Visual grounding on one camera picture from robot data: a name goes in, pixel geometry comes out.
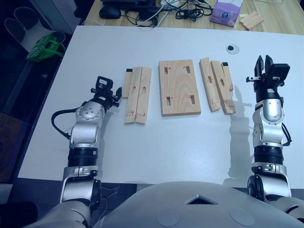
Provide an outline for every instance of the rectangular slot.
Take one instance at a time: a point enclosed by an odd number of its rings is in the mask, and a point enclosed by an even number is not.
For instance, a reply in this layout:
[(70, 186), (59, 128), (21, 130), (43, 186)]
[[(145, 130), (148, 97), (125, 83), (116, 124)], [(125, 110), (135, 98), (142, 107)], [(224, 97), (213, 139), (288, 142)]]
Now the rectangular slot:
[(190, 96), (190, 99), (191, 99), (191, 104), (195, 104), (195, 100), (194, 100), (194, 96), (193, 95)]
[(171, 105), (171, 99), (169, 96), (167, 97), (167, 105)]

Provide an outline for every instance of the white cable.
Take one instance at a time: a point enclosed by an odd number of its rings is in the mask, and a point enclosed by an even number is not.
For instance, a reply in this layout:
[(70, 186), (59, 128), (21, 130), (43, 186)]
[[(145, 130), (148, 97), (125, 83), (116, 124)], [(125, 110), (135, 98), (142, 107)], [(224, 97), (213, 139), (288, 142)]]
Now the white cable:
[(167, 12), (165, 13), (165, 15), (163, 15), (163, 17), (162, 17), (162, 18), (160, 19), (160, 21), (158, 22), (157, 27), (159, 27), (159, 26), (161, 25), (162, 21), (165, 19), (165, 17), (168, 15), (169, 12), (170, 12), (170, 11), (167, 11)]
[(87, 22), (87, 21), (92, 21), (92, 22), (97, 23), (98, 25), (103, 25), (103, 24), (100, 24), (98, 21), (93, 20), (93, 19), (86, 19), (86, 20), (84, 20), (84, 22), (82, 22), (82, 23), (81, 23), (81, 25), (84, 25), (84, 24), (85, 24), (85, 22)]
[(161, 8), (160, 8), (153, 16), (149, 17), (147, 20), (145, 20), (145, 21), (143, 21), (142, 23), (139, 23), (139, 24), (137, 24), (137, 25), (135, 25), (135, 26), (136, 26), (136, 27), (137, 27), (137, 26), (140, 26), (140, 25), (146, 23), (147, 21), (151, 20), (152, 18), (154, 18), (157, 14), (159, 14), (159, 12), (162, 10), (163, 7), (164, 7), (164, 6), (161, 6)]
[(261, 1), (261, 2), (266, 2), (266, 3), (283, 3), (284, 2), (284, 0), (281, 0), (281, 1), (256, 0), (256, 1)]
[(118, 193), (118, 192), (114, 192), (114, 193), (112, 193), (111, 195), (109, 195), (107, 198), (101, 198), (101, 199), (100, 199), (100, 201), (105, 200), (105, 209), (104, 209), (104, 212), (99, 216), (97, 222), (100, 221), (100, 219), (103, 217), (103, 215), (105, 214), (106, 210), (108, 209), (108, 200), (107, 200), (107, 199), (110, 198), (111, 196), (117, 194), (117, 193)]

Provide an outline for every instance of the wooden plank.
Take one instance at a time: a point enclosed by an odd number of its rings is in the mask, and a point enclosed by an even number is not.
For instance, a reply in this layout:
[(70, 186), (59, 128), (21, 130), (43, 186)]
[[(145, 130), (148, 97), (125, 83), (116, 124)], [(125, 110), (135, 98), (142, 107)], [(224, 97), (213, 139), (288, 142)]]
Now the wooden plank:
[(209, 58), (203, 58), (199, 62), (204, 87), (208, 99), (210, 111), (216, 111), (221, 108), (219, 93), (215, 83), (214, 75), (211, 69)]
[(160, 61), (162, 116), (200, 114), (200, 99), (193, 62)]
[(126, 72), (125, 72), (122, 98), (128, 98), (129, 97), (131, 77), (132, 77), (132, 69), (127, 69)]
[(141, 81), (142, 68), (134, 67), (132, 71), (129, 98), (127, 103), (127, 108), (125, 112), (125, 124), (130, 124), (135, 122), (136, 117), (136, 107), (138, 101), (139, 85)]
[(224, 72), (224, 76), (227, 79), (228, 82), (228, 88), (230, 91), (233, 90), (233, 83), (232, 83), (232, 78), (231, 78), (231, 73), (230, 73), (230, 69), (229, 69), (229, 65), (227, 62), (223, 62), (222, 63), (222, 68), (223, 68), (223, 72)]
[(246, 21), (251, 20), (255, 15), (257, 15), (257, 12), (253, 11), (247, 17), (244, 17), (242, 20), (240, 20), (239, 23), (243, 25)]
[(226, 81), (226, 78), (224, 77), (224, 72), (220, 65), (220, 61), (211, 61), (211, 67), (217, 84), (218, 93), (224, 113), (236, 113), (234, 102), (229, 92), (228, 83)]
[(262, 23), (263, 21), (264, 21), (264, 18), (262, 18), (261, 16), (259, 16), (254, 21), (252, 21), (248, 25), (246, 25), (245, 29), (247, 31), (249, 31), (249, 30), (253, 29), (255, 26), (257, 26), (259, 23)]
[(149, 67), (142, 68), (135, 118), (135, 122), (138, 124), (145, 124), (147, 121), (151, 71), (152, 69)]

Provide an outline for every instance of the tissue box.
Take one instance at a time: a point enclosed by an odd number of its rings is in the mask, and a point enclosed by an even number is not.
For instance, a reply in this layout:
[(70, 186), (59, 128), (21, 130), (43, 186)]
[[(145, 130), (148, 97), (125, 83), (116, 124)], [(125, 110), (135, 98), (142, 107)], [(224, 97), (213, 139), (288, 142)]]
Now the tissue box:
[(242, 3), (243, 0), (218, 0), (210, 21), (233, 27), (238, 19)]

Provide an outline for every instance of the wooden panel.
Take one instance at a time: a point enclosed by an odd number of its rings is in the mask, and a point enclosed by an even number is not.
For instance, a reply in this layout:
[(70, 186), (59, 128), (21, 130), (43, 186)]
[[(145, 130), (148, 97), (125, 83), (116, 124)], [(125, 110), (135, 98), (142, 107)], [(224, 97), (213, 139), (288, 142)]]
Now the wooden panel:
[(220, 101), (225, 114), (236, 113), (234, 102), (229, 92), (228, 83), (224, 77), (223, 69), (219, 61), (211, 61), (211, 67), (218, 88)]
[(142, 74), (141, 67), (133, 68), (132, 78), (131, 78), (131, 83), (130, 83), (128, 104), (127, 104), (127, 109), (125, 112), (125, 121), (124, 121), (125, 124), (130, 124), (130, 123), (135, 122), (141, 74)]
[(206, 91), (210, 111), (213, 112), (219, 110), (221, 108), (219, 93), (217, 90), (217, 86), (215, 83), (209, 58), (201, 59), (199, 65), (203, 77), (203, 82), (205, 86), (205, 91)]
[(200, 114), (192, 60), (160, 61), (162, 116)]
[(123, 95), (122, 95), (123, 98), (129, 97), (131, 78), (132, 78), (132, 69), (127, 69), (125, 72), (125, 79), (123, 85), (124, 86)]
[(256, 11), (251, 12), (247, 17), (244, 17), (242, 20), (239, 21), (241, 25), (246, 23), (247, 21), (251, 20), (255, 15), (257, 15)]
[(222, 63), (222, 68), (223, 68), (223, 72), (224, 72), (224, 76), (228, 82), (228, 88), (230, 91), (233, 90), (233, 83), (232, 83), (232, 78), (231, 78), (231, 74), (230, 74), (230, 69), (228, 66), (227, 62), (223, 62)]
[(138, 124), (145, 124), (147, 121), (150, 82), (151, 82), (151, 68), (143, 67), (141, 82), (139, 85), (136, 118), (135, 118), (135, 122)]

